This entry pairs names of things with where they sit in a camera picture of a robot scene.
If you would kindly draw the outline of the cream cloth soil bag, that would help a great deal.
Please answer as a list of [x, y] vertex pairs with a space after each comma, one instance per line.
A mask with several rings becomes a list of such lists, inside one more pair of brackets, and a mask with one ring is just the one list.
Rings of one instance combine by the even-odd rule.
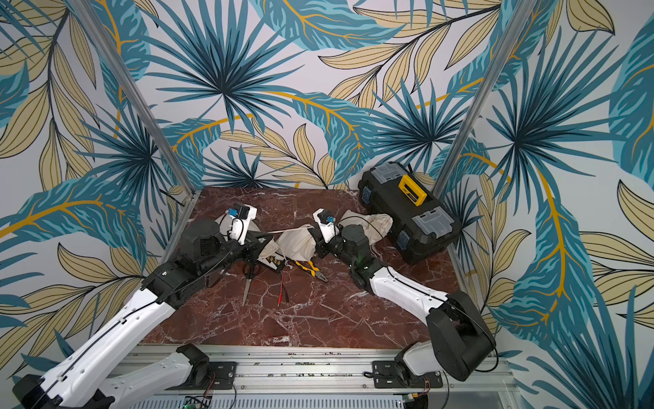
[[276, 240], [281, 254], [291, 261], [310, 261], [316, 252], [316, 241], [309, 230], [310, 226], [305, 225], [281, 233]]

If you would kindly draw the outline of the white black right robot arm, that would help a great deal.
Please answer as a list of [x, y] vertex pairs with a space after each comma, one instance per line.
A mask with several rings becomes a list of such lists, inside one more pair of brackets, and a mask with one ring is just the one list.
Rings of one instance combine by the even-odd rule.
[[400, 274], [374, 257], [360, 225], [321, 225], [308, 230], [319, 257], [328, 254], [349, 267], [357, 288], [409, 312], [429, 330], [427, 342], [412, 344], [396, 356], [398, 375], [417, 378], [443, 371], [465, 381], [493, 352], [497, 343], [470, 296], [446, 293]]

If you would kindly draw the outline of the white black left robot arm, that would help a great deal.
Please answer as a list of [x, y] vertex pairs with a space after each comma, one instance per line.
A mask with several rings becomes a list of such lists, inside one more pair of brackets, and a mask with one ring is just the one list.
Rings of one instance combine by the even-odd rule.
[[184, 383], [201, 384], [209, 359], [186, 345], [162, 361], [128, 375], [112, 371], [161, 322], [198, 292], [214, 286], [240, 260], [255, 262], [271, 241], [234, 219], [229, 233], [212, 220], [182, 232], [171, 259], [144, 279], [126, 305], [82, 347], [43, 375], [26, 375], [13, 393], [25, 408], [129, 408]]

